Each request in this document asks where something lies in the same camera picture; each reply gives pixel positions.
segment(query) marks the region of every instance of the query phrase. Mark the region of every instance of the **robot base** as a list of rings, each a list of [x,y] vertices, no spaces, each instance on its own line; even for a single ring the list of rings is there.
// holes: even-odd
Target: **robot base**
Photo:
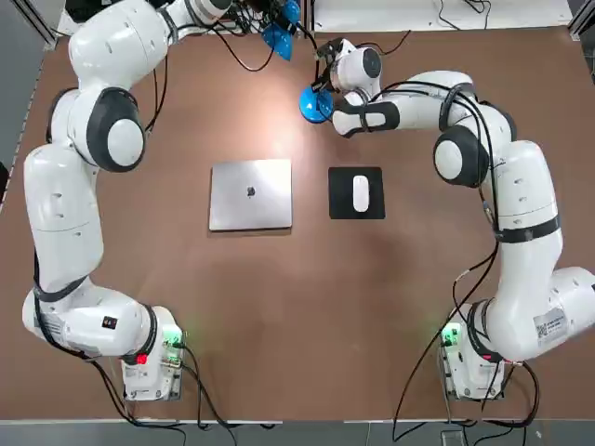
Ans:
[[[463,305],[461,313],[467,315],[470,305]],[[438,351],[439,369],[449,400],[496,400],[503,397],[501,390],[504,362],[495,364],[479,356],[468,338],[467,324],[456,314],[444,327]],[[497,375],[490,391],[488,387]]]
[[[126,399],[129,401],[179,400],[181,392],[183,333],[169,310],[153,307],[157,317],[157,337],[144,364],[122,361]]]

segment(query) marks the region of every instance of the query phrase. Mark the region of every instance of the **brown table surface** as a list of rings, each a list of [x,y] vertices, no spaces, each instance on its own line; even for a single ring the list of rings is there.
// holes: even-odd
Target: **brown table surface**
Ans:
[[[389,48],[400,37],[351,40]],[[231,43],[252,65],[267,56],[256,36]],[[549,160],[565,236],[560,266],[595,270],[595,95],[580,44],[564,28],[414,33],[384,63],[383,85],[429,70],[467,72],[482,98],[509,111],[520,138],[537,142]],[[99,178],[105,257],[94,282],[173,311],[229,419],[391,418],[419,354],[452,309],[453,279],[492,249],[476,194],[434,172],[436,131],[344,139],[331,125],[310,125],[298,97],[312,75],[304,41],[291,63],[274,58],[264,72],[249,73],[217,37],[187,39],[170,52],[167,98],[143,163]],[[21,323],[33,274],[22,163],[44,141],[51,99],[75,82],[63,43],[46,55],[0,216],[0,419],[117,416],[95,370]],[[147,122],[152,77],[133,92]],[[210,235],[212,164],[267,158],[293,162],[291,233]],[[383,169],[387,218],[331,220],[328,168],[362,164]],[[477,298],[493,295],[498,270]],[[584,334],[532,361],[540,417],[595,418],[594,342],[595,332]],[[403,418],[446,417],[433,353],[409,390]],[[487,405],[487,416],[526,415],[531,383],[521,372],[516,379],[504,400]],[[190,380],[184,391],[182,402],[145,404],[138,414],[193,418]],[[472,403],[453,410],[479,415]]]

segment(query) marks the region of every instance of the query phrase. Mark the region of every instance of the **silver laptop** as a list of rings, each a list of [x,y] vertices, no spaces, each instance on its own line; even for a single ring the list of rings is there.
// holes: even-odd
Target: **silver laptop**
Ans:
[[[283,229],[292,222],[290,160],[213,166],[210,230]]]

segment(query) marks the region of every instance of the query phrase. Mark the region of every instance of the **mouse pad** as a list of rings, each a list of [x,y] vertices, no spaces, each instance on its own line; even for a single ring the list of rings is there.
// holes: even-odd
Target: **mouse pad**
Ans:
[[[370,205],[365,212],[353,208],[353,177],[362,175],[370,185]],[[332,219],[381,220],[385,218],[384,189],[380,167],[330,167],[328,213]]]

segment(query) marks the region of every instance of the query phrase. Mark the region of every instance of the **computer mouse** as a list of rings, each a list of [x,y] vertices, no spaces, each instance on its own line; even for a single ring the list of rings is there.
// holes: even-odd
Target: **computer mouse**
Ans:
[[[365,212],[370,205],[370,183],[363,175],[353,177],[353,209]]]

